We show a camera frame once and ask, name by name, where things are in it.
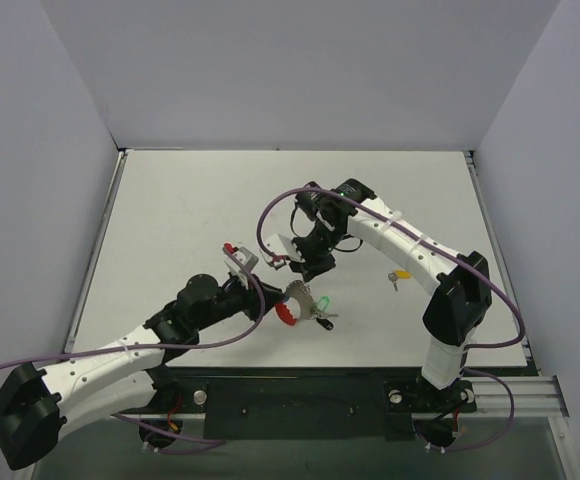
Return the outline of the keyring bunch with coloured tags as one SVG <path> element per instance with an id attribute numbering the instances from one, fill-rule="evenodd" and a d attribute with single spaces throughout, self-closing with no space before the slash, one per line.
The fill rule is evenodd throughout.
<path id="1" fill-rule="evenodd" d="M 329 313 L 330 299 L 322 296 L 315 300 L 308 284 L 294 280 L 288 284 L 284 299 L 275 305 L 274 310 L 279 320 L 287 326 L 297 326 L 300 322 L 315 321 L 327 331 L 334 329 L 332 318 L 338 315 Z"/>

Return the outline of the key with yellow tag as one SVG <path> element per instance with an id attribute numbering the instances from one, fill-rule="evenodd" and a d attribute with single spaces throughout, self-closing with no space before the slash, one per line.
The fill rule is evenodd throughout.
<path id="1" fill-rule="evenodd" d="M 398 292 L 399 282 L 402 280 L 410 280 L 412 275 L 405 270 L 393 270 L 388 274 L 387 278 L 391 282 L 394 291 Z"/>

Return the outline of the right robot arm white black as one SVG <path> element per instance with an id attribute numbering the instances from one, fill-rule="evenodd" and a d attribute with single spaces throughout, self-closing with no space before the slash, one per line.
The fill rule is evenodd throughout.
<path id="1" fill-rule="evenodd" d="M 330 195 L 310 182 L 295 196 L 295 207 L 313 222 L 310 233 L 291 240 L 290 268 L 308 283 L 335 268 L 333 251 L 350 237 L 373 247 L 409 273 L 430 302 L 423 324 L 430 335 L 416 394 L 419 402 L 438 409 L 453 395 L 467 358 L 467 346 L 492 305 L 485 282 L 489 265 L 474 251 L 436 245 L 390 209 L 371 189 L 349 179 Z"/>

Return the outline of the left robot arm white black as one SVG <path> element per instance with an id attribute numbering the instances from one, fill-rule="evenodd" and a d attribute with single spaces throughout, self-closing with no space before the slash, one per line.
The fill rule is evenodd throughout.
<path id="1" fill-rule="evenodd" d="M 230 275 L 219 284 L 198 274 L 161 311 L 92 354 L 16 366 L 0 387 L 0 450 L 8 467 L 36 463 L 61 436 L 104 416 L 146 405 L 167 410 L 176 388 L 157 377 L 165 364 L 195 348 L 202 330 L 240 313 L 257 322 L 283 299 L 281 289 L 256 277 Z"/>

